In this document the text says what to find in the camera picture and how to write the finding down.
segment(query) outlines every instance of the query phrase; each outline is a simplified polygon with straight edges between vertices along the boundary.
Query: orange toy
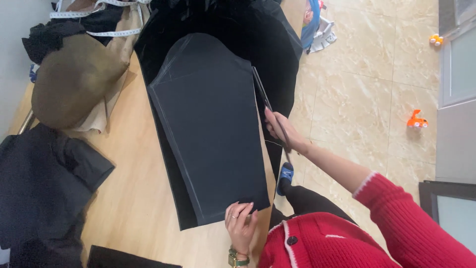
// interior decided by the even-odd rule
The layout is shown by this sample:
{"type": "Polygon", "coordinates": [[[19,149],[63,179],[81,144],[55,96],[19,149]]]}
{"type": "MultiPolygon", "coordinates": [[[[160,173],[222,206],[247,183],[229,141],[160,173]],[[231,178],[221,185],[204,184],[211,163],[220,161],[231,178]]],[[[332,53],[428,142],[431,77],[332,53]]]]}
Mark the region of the orange toy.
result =
{"type": "Polygon", "coordinates": [[[418,118],[416,115],[417,113],[421,112],[421,110],[414,110],[412,118],[407,122],[407,126],[409,127],[427,127],[428,121],[423,118],[418,118]]]}
{"type": "Polygon", "coordinates": [[[438,34],[434,34],[430,36],[430,43],[434,44],[435,46],[439,46],[443,43],[443,37],[439,36],[438,34]]]}

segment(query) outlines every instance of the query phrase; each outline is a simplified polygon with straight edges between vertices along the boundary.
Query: beige tile floor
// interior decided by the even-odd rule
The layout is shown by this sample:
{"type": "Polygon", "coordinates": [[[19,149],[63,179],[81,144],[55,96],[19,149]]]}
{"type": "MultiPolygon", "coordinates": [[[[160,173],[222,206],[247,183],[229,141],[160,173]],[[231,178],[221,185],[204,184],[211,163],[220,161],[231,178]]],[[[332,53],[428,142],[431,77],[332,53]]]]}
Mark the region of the beige tile floor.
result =
{"type": "MultiPolygon", "coordinates": [[[[437,0],[328,0],[337,41],[303,54],[290,120],[333,153],[386,175],[419,203],[418,182],[435,177],[438,53],[437,0]],[[429,127],[406,127],[421,109],[429,127]]],[[[329,198],[386,248],[369,210],[302,156],[293,153],[293,184],[329,198]]],[[[283,197],[275,204],[293,214],[283,197]]]]}

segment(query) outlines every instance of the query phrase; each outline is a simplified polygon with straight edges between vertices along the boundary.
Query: scissors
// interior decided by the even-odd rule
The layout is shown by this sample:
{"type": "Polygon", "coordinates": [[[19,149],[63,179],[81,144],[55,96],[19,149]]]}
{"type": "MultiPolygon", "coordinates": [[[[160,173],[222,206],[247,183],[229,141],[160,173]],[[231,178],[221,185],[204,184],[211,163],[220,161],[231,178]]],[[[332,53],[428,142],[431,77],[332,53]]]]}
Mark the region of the scissors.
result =
{"type": "MultiPolygon", "coordinates": [[[[253,69],[253,77],[255,78],[256,84],[258,85],[258,91],[259,91],[259,94],[261,95],[261,98],[265,102],[265,106],[268,107],[270,111],[273,111],[273,109],[271,108],[271,104],[269,103],[268,96],[266,96],[265,89],[263,88],[263,84],[261,83],[261,79],[259,78],[258,72],[256,71],[256,68],[254,66],[252,66],[251,68],[253,69]]],[[[284,138],[286,140],[284,144],[281,142],[281,146],[284,149],[284,153],[286,155],[287,161],[291,163],[291,159],[289,158],[289,153],[291,152],[291,149],[288,147],[288,144],[289,144],[288,134],[286,133],[286,130],[284,129],[283,125],[277,118],[276,118],[276,121],[278,122],[278,125],[281,128],[281,131],[283,132],[284,138]]]]}

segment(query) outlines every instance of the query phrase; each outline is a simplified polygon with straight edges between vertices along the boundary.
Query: wooden table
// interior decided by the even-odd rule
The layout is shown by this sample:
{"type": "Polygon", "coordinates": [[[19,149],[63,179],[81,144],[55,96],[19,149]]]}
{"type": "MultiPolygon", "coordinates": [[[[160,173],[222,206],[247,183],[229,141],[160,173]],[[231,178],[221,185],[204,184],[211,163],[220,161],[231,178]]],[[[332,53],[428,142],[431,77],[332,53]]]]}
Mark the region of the wooden table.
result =
{"type": "MultiPolygon", "coordinates": [[[[291,25],[300,34],[305,1],[282,3],[291,25]]],[[[16,134],[31,108],[29,84],[17,109],[10,134],[16,134]]],[[[83,265],[91,245],[108,247],[185,268],[225,268],[230,239],[224,222],[179,231],[174,200],[157,137],[154,119],[133,53],[127,79],[109,119],[107,134],[69,132],[83,137],[116,169],[99,187],[86,209],[82,232],[83,265]]],[[[275,179],[261,131],[270,203],[275,179]]],[[[257,262],[268,234],[271,208],[259,212],[252,242],[252,262],[257,262]]]]}

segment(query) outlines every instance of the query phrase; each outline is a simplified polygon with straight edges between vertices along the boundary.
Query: black pants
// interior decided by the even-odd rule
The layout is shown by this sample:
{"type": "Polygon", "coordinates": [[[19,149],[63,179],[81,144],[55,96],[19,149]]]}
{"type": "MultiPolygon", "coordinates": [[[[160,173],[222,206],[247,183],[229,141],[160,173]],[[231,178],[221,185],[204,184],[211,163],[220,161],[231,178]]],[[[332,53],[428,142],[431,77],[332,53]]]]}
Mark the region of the black pants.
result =
{"type": "Polygon", "coordinates": [[[302,186],[291,186],[291,183],[287,181],[282,186],[282,192],[286,196],[291,206],[294,209],[294,214],[291,216],[284,216],[273,204],[271,211],[271,219],[269,221],[269,229],[278,225],[283,220],[291,219],[298,215],[304,215],[313,212],[329,212],[336,216],[339,216],[351,223],[357,225],[349,215],[347,215],[336,204],[332,203],[329,199],[322,195],[306,189],[302,186]]]}

